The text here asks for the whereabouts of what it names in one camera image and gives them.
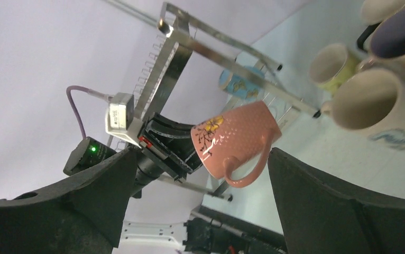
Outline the orange-red cup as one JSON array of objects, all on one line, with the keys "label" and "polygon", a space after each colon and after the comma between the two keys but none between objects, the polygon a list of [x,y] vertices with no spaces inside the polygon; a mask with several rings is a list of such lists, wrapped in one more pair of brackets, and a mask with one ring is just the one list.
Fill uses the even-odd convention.
[{"label": "orange-red cup", "polygon": [[[271,146],[282,132],[263,101],[248,103],[192,127],[190,136],[207,171],[234,188],[243,188],[258,179],[267,164]],[[259,157],[252,171],[240,178],[232,174]]]}]

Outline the black mug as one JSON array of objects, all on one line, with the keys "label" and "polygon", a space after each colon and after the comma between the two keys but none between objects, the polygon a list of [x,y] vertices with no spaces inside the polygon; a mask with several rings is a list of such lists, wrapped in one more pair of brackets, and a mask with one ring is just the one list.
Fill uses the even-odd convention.
[{"label": "black mug", "polygon": [[367,53],[366,40],[386,19],[405,8],[405,0],[366,0],[361,6],[361,20],[367,28],[356,40],[357,48]]}]

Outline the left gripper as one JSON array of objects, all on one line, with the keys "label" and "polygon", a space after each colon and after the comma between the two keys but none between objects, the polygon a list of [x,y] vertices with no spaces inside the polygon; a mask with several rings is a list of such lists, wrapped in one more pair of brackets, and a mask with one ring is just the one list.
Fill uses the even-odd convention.
[{"label": "left gripper", "polygon": [[92,176],[89,185],[94,194],[140,198],[142,189],[161,175],[182,180],[202,166],[192,143],[192,127],[155,113],[143,123],[143,148],[129,145],[125,151],[85,137],[70,153],[63,173]]}]

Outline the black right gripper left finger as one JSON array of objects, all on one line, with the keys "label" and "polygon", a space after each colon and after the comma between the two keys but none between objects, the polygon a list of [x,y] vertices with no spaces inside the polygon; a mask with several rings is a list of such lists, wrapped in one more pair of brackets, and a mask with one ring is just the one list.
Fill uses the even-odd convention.
[{"label": "black right gripper left finger", "polygon": [[112,253],[129,198],[93,193],[72,176],[15,199],[0,199],[0,253]]}]

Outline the cream decorated mug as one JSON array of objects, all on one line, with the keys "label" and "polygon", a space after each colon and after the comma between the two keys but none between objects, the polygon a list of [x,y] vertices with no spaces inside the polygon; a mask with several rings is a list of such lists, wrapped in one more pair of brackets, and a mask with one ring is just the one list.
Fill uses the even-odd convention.
[{"label": "cream decorated mug", "polygon": [[405,75],[385,68],[361,71],[323,103],[321,112],[348,132],[405,151]]}]

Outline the yellow-green mug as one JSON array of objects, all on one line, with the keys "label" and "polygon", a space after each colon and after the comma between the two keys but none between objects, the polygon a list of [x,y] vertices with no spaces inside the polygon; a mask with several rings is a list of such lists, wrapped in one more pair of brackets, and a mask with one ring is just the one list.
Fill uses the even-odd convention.
[{"label": "yellow-green mug", "polygon": [[308,75],[320,89],[335,95],[341,85],[355,75],[361,59],[343,43],[322,48],[311,62]]}]

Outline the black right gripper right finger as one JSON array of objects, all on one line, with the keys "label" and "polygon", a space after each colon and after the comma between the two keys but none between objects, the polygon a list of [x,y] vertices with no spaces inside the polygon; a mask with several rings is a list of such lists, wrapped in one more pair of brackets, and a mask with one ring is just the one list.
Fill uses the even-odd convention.
[{"label": "black right gripper right finger", "polygon": [[279,148],[269,176],[288,253],[405,253],[405,199],[359,187]]}]

